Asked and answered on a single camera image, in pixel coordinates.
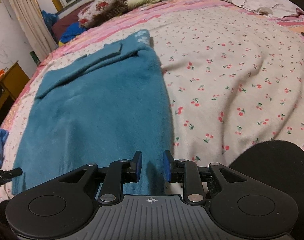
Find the pale yellow pillow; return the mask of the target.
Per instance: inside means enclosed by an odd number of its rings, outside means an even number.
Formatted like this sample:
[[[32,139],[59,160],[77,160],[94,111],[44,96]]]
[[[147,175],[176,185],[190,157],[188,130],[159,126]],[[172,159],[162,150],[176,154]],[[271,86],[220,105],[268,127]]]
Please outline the pale yellow pillow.
[[[139,8],[144,5],[159,3],[162,0],[126,0],[125,4],[128,7],[129,11],[132,11],[136,8]]]

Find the wooden desk cabinet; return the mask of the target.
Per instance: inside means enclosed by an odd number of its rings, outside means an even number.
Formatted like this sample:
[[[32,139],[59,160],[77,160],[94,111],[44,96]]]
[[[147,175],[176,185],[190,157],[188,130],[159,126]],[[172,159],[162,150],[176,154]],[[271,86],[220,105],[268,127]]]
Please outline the wooden desk cabinet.
[[[18,61],[0,76],[0,127],[28,81]]]

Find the pink patterned pillow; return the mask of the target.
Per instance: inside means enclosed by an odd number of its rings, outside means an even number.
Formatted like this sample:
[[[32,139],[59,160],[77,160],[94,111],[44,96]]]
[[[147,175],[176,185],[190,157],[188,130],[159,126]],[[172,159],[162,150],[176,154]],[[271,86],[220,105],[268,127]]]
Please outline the pink patterned pillow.
[[[282,20],[286,17],[304,15],[304,11],[289,0],[221,0],[247,11]]]

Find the cherry print white bedsheet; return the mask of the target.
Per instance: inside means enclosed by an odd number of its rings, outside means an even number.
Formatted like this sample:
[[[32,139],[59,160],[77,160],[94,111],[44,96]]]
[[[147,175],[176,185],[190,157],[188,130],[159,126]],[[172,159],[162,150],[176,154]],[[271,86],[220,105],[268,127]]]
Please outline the cherry print white bedsheet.
[[[304,16],[276,20],[219,5],[144,8],[49,55],[3,123],[12,198],[87,163],[143,153],[140,184],[163,186],[164,150],[229,165],[262,141],[304,143]]]

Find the blue cloth near window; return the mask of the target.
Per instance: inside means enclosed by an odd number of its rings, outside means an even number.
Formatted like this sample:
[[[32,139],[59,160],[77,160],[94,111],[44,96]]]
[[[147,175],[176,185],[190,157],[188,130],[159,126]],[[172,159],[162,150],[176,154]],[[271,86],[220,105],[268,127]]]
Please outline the blue cloth near window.
[[[66,44],[67,42],[71,41],[72,39],[86,31],[87,28],[80,26],[78,22],[72,23],[63,32],[63,34],[59,38],[59,41],[63,44]]]

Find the teal fuzzy knit sweater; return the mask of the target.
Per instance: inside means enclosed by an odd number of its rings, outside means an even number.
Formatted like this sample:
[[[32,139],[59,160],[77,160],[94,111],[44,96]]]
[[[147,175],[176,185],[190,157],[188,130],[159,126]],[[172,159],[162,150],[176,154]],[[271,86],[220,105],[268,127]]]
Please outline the teal fuzzy knit sweater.
[[[124,192],[163,194],[163,152],[172,142],[160,60],[142,29],[45,74],[17,150],[14,167],[23,174],[13,179],[12,194],[136,151],[143,155],[140,181]]]

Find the floral red white pillow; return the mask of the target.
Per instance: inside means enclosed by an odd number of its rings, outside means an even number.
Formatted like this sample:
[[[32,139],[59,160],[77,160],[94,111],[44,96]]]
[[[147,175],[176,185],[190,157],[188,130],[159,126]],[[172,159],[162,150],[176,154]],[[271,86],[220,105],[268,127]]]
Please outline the floral red white pillow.
[[[127,11],[128,7],[123,0],[94,0],[78,13],[78,23],[89,29]]]

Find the maroon bench cushion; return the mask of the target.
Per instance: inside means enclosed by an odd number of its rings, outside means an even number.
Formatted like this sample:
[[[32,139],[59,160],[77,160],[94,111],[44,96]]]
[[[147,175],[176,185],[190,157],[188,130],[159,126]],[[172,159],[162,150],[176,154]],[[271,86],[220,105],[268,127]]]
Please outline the maroon bench cushion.
[[[79,35],[82,30],[97,27],[128,11],[128,0],[91,0],[57,20],[52,26],[52,32],[57,41],[66,43],[64,33],[71,25],[75,29],[73,34]]]

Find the pink striped quilt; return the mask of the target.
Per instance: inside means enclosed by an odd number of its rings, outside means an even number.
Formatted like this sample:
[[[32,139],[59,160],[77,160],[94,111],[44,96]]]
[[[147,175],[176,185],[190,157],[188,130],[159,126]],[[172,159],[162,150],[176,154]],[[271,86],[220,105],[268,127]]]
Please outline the pink striped quilt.
[[[91,29],[39,66],[3,122],[25,119],[45,73],[80,55],[149,30],[173,114],[298,126],[304,130],[304,16],[260,16],[218,0],[173,0],[136,9]]]

